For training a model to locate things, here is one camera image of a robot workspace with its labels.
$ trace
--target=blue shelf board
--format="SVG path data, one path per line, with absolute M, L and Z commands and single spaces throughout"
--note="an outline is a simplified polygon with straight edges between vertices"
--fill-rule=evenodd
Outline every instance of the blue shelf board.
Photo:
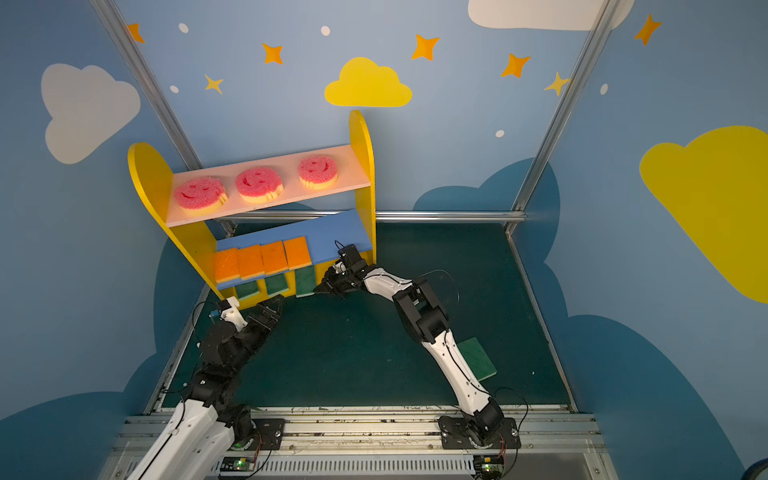
M 357 210 L 347 210 L 335 215 L 326 215 L 312 220 L 289 223 L 280 227 L 218 240 L 216 242 L 216 250 L 266 245 L 297 237 L 306 238 L 306 246 L 310 251 L 312 265 L 339 258 L 339 248 L 336 246 L 336 241 L 342 245 L 354 243 L 360 253 L 373 249 L 371 239 L 368 237 L 366 228 L 362 225 Z M 229 282 L 218 283 L 217 288 L 222 290 L 242 283 L 253 282 L 260 278 L 265 278 L 265 276 L 256 276 L 248 280 L 239 278 Z

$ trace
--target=green scouring pad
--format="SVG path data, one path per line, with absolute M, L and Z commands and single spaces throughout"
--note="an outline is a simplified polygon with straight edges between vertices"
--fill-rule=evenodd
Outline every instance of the green scouring pad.
M 269 298 L 288 291 L 288 281 L 286 280 L 285 273 L 268 276 L 264 281 L 266 282 L 266 295 Z
M 488 377 L 496 375 L 496 367 L 493 366 L 493 362 L 488 358 L 488 354 L 485 353 L 476 336 L 464 340 L 457 347 L 462 356 L 464 356 L 464 360 L 466 360 L 469 368 L 472 369 L 472 373 L 477 377 L 477 380 L 482 382 Z
M 253 282 L 243 283 L 242 285 L 236 285 L 235 293 L 237 294 L 238 300 L 245 300 L 246 298 L 250 298 L 259 294 L 259 285 L 257 284 L 256 280 Z
M 309 265 L 296 270 L 296 297 L 315 294 L 315 266 Z

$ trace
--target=dark green floor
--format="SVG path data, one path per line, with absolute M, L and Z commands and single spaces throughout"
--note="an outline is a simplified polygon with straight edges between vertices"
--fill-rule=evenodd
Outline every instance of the dark green floor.
M 568 404 L 546 338 L 496 224 L 380 223 L 379 265 L 404 278 L 428 278 L 448 310 L 457 342 L 477 336 L 498 373 L 483 386 L 510 386 L 530 403 Z M 198 323 L 204 335 L 207 314 Z M 199 359 L 184 354 L 172 390 Z M 309 296 L 286 301 L 283 318 L 240 374 L 237 400 L 257 406 L 454 405 L 456 397 L 429 353 L 406 334 L 391 302 L 355 292 L 341 300 Z M 499 403 L 520 403 L 499 393 Z M 174 406 L 168 396 L 164 406 Z

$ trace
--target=round sponge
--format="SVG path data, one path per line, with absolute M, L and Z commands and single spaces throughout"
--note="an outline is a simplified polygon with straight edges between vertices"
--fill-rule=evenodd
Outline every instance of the round sponge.
M 224 205 L 227 192 L 218 178 L 200 177 L 178 187 L 174 199 L 187 215 L 208 215 Z
M 237 191 L 249 204 L 265 204 L 283 192 L 283 181 L 268 167 L 250 168 L 235 179 Z
M 326 155 L 307 157 L 299 164 L 299 179 L 304 187 L 323 190 L 339 178 L 336 162 Z

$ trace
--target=pink shelf board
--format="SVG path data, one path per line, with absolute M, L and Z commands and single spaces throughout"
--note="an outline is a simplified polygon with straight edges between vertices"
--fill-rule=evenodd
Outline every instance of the pink shelf board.
M 299 180 L 299 163 L 310 155 L 328 155 L 336 161 L 336 166 L 339 168 L 339 179 L 333 186 L 331 186 L 331 188 L 325 190 L 311 190 L 301 184 Z M 280 175 L 280 178 L 283 179 L 283 187 L 285 190 L 274 201 L 266 204 L 253 205 L 247 203 L 240 197 L 240 194 L 237 193 L 235 178 L 241 172 L 254 167 L 272 168 Z M 227 200 L 219 210 L 216 210 L 211 214 L 189 217 L 174 200 L 173 192 L 184 182 L 198 177 L 214 177 L 221 180 L 224 189 L 227 191 L 229 200 Z M 165 223 L 169 227 L 177 227 L 186 223 L 241 214 L 252 210 L 275 207 L 276 205 L 300 202 L 301 200 L 310 198 L 325 197 L 326 195 L 369 187 L 370 185 L 371 180 L 360 166 L 360 162 L 357 160 L 357 156 L 350 145 L 322 148 L 320 150 L 307 151 L 300 154 L 283 155 L 282 157 L 264 158 L 262 160 L 247 161 L 241 164 L 223 165 L 221 167 L 204 168 L 203 170 L 192 170 L 174 175 Z

